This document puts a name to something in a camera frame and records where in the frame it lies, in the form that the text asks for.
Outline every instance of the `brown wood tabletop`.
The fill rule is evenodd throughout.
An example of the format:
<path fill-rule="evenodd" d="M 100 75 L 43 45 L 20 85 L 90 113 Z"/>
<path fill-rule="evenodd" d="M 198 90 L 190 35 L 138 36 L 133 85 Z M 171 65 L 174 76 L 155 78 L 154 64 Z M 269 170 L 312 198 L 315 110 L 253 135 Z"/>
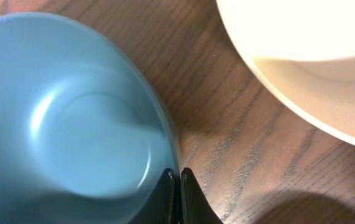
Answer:
<path fill-rule="evenodd" d="M 257 81 L 215 0 L 0 0 L 0 15 L 19 11 L 76 19 L 131 58 L 165 100 L 184 166 L 225 223 L 355 223 L 355 147 Z"/>

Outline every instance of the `black object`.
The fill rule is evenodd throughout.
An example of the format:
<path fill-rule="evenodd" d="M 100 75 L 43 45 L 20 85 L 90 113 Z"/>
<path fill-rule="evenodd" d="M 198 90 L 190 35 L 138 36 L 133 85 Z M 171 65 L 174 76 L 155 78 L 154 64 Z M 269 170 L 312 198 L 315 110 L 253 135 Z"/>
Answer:
<path fill-rule="evenodd" d="M 165 169 L 147 203 L 130 224 L 223 224 L 209 206 L 194 173 L 184 168 L 181 177 Z"/>

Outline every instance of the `wooden table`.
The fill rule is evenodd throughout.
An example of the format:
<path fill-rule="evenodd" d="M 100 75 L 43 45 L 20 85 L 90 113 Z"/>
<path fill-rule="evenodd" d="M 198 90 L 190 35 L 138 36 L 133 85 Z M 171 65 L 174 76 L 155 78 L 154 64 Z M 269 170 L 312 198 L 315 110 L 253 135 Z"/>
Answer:
<path fill-rule="evenodd" d="M 355 223 L 355 147 L 264 89 L 214 0 L 0 0 L 0 15 L 18 11 L 76 19 L 132 59 L 166 101 L 184 165 L 225 223 Z"/>

